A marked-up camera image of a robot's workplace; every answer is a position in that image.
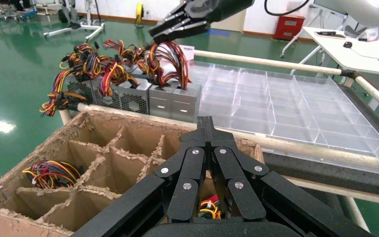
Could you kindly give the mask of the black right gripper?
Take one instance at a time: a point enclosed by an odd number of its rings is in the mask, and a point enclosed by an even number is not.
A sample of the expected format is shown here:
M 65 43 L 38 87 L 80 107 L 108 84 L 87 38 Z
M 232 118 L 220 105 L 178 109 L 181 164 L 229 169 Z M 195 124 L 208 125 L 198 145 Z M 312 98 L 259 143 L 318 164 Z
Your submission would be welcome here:
M 254 0 L 193 0 L 183 2 L 149 30 L 156 44 L 207 32 L 209 23 L 225 20 L 251 7 Z

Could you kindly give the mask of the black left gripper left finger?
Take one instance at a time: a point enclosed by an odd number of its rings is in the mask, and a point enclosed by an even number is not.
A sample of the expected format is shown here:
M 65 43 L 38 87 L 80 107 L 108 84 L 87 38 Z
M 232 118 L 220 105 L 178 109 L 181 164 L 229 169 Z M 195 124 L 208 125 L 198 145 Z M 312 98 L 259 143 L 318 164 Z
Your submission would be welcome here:
M 181 135 L 179 150 L 155 174 L 166 181 L 162 190 L 168 222 L 191 222 L 200 205 L 200 189 L 206 177 L 205 117 L 197 118 L 197 129 Z

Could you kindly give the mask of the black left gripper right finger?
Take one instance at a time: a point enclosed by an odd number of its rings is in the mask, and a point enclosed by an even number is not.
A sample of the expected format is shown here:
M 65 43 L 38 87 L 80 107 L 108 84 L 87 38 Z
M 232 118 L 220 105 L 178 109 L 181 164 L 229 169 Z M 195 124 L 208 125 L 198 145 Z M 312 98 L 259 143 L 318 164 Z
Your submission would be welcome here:
M 243 221 L 265 219 L 266 210 L 255 188 L 269 169 L 239 150 L 232 133 L 217 130 L 211 116 L 206 117 L 206 136 L 207 168 L 226 216 Z

